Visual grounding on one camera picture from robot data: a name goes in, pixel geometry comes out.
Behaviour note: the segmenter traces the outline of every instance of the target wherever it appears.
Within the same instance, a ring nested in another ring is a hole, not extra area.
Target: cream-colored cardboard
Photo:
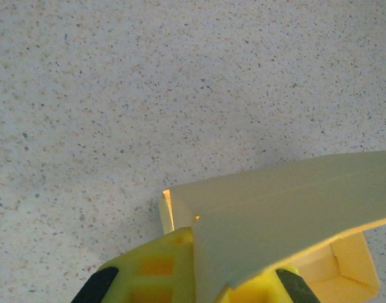
[[[386,151],[285,163],[164,194],[167,229],[192,226],[196,302],[209,303],[264,269],[386,223]],[[346,271],[359,279],[351,267]],[[372,280],[364,282],[374,288]]]

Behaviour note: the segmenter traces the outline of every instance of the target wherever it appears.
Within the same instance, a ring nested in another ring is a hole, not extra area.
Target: white speckled surface
[[[69,302],[171,184],[386,149],[386,1],[326,2],[0,0],[0,302]]]

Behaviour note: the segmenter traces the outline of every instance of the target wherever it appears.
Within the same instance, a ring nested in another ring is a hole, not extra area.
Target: cardboard box
[[[196,302],[292,264],[321,302],[364,302],[378,278],[362,231],[386,223],[386,151],[328,155],[163,193],[165,233],[190,226]]]

